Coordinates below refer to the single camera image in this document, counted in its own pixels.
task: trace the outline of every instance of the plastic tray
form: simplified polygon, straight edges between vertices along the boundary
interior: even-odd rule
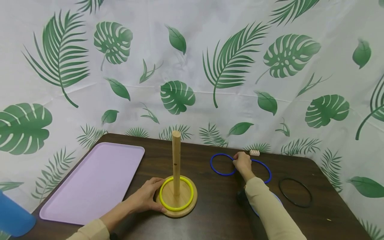
[[[85,225],[122,201],[144,148],[97,144],[40,210],[40,218]]]

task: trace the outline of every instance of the wooden dowel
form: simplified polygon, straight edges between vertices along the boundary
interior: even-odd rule
[[[173,159],[173,191],[174,195],[180,195],[180,148],[181,134],[172,131],[172,159]]]

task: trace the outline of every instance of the wooden table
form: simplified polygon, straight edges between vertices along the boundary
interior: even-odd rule
[[[124,199],[149,178],[172,175],[172,143],[169,141],[106,134],[98,142],[137,145],[146,150]],[[152,211],[131,215],[115,230],[119,239],[267,239],[261,221],[249,204],[237,202],[236,194],[244,186],[241,176],[236,173],[223,177],[214,173],[210,167],[209,160],[214,154],[222,152],[234,155],[237,151],[182,143],[181,174],[193,180],[199,193],[195,209],[180,219],[168,218]],[[257,159],[271,169],[273,177],[268,187],[281,199],[307,239],[370,239],[313,161],[264,153]],[[214,166],[221,172],[233,169],[230,160],[225,157],[215,158]],[[267,179],[268,172],[262,166],[255,163],[252,166],[258,177]],[[286,200],[278,188],[278,181],[283,177],[293,177],[306,184],[313,194],[313,206],[303,209]],[[298,202],[306,203],[309,199],[307,192],[294,182],[285,183],[283,189]],[[18,239],[65,240],[80,227],[39,218],[41,207],[52,194],[33,212],[37,218],[36,226]]]

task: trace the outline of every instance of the sleeve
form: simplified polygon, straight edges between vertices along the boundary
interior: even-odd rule
[[[306,240],[283,205],[257,177],[250,179],[245,193],[251,206],[258,212],[269,240]]]
[[[107,227],[100,219],[96,219],[79,228],[67,240],[109,240]]]

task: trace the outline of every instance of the wooden base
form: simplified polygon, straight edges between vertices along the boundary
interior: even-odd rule
[[[189,214],[193,210],[193,208],[196,206],[196,203],[197,203],[197,188],[196,188],[195,184],[188,177],[185,177],[185,176],[181,176],[181,177],[184,177],[189,182],[191,182],[192,187],[193,187],[193,191],[194,191],[194,196],[193,196],[192,202],[190,203],[190,205],[187,208],[185,208],[181,211],[177,211],[177,212],[167,210],[167,212],[164,214],[167,215],[168,217],[172,217],[172,218],[184,217],[185,215]],[[170,181],[169,183],[167,183],[164,186],[163,192],[162,192],[162,197],[163,197],[164,202],[170,207],[182,207],[190,199],[189,186],[184,181],[180,181],[180,195],[174,196],[173,192],[174,192],[173,181]],[[159,191],[156,192],[156,202],[161,204],[160,203],[160,197],[159,197]]]

